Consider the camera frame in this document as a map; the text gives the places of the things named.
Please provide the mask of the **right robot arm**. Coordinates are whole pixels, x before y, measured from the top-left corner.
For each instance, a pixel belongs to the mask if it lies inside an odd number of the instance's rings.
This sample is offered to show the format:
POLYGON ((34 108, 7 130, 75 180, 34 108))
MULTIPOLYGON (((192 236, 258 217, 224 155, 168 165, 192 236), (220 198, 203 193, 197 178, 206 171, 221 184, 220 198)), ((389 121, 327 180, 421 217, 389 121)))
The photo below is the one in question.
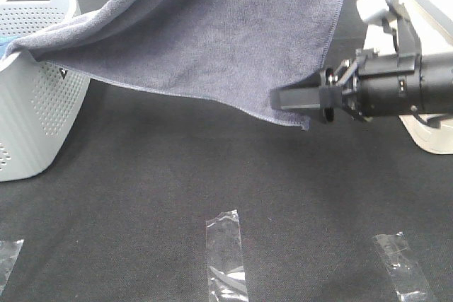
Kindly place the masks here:
POLYGON ((358 50, 337 69, 320 69, 306 79, 276 88, 272 109, 299 112, 322 123, 337 109, 353 119, 411 115, 435 129, 452 117, 452 54, 378 55, 358 50))

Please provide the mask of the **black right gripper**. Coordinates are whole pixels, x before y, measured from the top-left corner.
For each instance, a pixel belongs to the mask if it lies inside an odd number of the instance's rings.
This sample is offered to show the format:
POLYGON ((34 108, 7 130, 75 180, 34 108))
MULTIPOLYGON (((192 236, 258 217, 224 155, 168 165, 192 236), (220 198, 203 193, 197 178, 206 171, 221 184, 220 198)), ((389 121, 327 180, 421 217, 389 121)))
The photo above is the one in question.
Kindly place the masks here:
POLYGON ((421 54, 402 57, 358 50, 337 69, 316 72, 318 88, 276 88, 270 92, 274 110, 318 110, 332 122, 334 110, 365 122, 374 117, 412 115, 421 109, 421 54))

